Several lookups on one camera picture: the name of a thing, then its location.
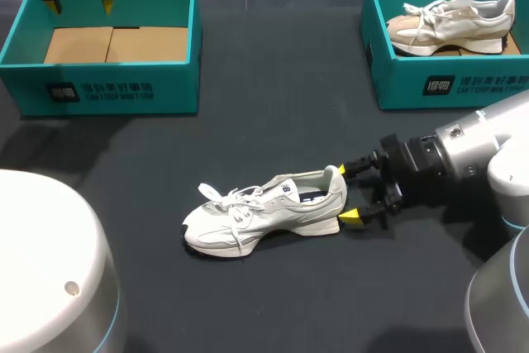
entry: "teal box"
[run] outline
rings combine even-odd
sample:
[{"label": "teal box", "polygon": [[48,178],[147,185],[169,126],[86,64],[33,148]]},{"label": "teal box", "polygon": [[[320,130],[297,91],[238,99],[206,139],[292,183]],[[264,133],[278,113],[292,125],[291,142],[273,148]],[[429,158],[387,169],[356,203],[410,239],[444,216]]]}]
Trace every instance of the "teal box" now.
[{"label": "teal box", "polygon": [[[198,106],[202,25],[197,0],[60,0],[54,14],[24,0],[0,53],[0,78],[23,116],[193,113]],[[188,28],[185,61],[43,64],[54,29]]]},{"label": "teal box", "polygon": [[397,57],[385,22],[404,14],[405,2],[433,1],[364,0],[360,30],[381,109],[484,107],[529,88],[529,0],[515,0],[521,55]]}]

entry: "shoe tongue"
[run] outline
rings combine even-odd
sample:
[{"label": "shoe tongue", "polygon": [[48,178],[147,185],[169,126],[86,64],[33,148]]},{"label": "shoe tongue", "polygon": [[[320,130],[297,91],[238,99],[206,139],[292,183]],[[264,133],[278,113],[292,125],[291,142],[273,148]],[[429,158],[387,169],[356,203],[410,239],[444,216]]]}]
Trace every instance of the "shoe tongue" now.
[{"label": "shoe tongue", "polygon": [[290,200],[299,203],[298,187],[291,179],[285,179],[277,185],[265,190],[260,196],[260,201],[268,202],[273,198],[286,196]]}]

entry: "logo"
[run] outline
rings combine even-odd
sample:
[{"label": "logo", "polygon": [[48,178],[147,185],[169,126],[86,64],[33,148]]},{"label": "logo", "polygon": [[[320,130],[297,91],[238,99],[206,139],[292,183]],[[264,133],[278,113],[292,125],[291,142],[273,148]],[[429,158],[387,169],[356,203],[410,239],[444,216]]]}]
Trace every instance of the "logo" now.
[{"label": "logo", "polygon": [[447,95],[454,83],[454,75],[429,76],[424,84],[422,95]]},{"label": "logo", "polygon": [[51,100],[56,103],[78,103],[79,95],[73,83],[48,83],[46,85]]}]

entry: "shoelace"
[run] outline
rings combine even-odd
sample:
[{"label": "shoelace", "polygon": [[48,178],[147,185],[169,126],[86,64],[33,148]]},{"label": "shoelace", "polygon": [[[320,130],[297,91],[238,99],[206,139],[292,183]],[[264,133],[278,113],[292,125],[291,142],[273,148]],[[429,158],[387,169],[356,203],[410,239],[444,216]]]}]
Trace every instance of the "shoelace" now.
[{"label": "shoelace", "polygon": [[419,25],[417,27],[417,33],[413,37],[412,41],[408,46],[411,46],[413,42],[417,39],[421,33],[421,29],[424,26],[424,23],[432,25],[436,28],[436,19],[437,18],[452,18],[452,16],[447,16],[444,14],[445,7],[447,6],[446,1],[436,0],[435,2],[430,3],[425,7],[415,7],[411,4],[404,3],[404,10],[409,16],[419,16]]},{"label": "shoelace", "polygon": [[[245,194],[248,190],[253,189],[251,194]],[[242,222],[245,217],[251,216],[250,210],[262,210],[264,206],[255,202],[257,197],[262,194],[260,186],[250,186],[242,190],[237,188],[227,194],[227,196],[221,196],[218,191],[209,186],[208,184],[200,184],[198,190],[206,198],[210,199],[215,205],[223,212],[227,212],[230,216],[230,229],[233,238],[237,241],[239,251],[242,251],[242,243],[239,239],[239,231],[237,229],[237,223]]]}]

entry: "cardboard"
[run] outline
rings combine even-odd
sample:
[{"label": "cardboard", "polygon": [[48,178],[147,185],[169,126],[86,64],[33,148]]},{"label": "cardboard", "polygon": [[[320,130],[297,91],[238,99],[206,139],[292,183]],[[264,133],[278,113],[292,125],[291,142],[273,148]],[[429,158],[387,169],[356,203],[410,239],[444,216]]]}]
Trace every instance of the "cardboard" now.
[{"label": "cardboard", "polygon": [[115,28],[107,62],[185,61],[188,28]]},{"label": "cardboard", "polygon": [[105,62],[112,36],[110,26],[55,29],[45,64],[88,64]]}]

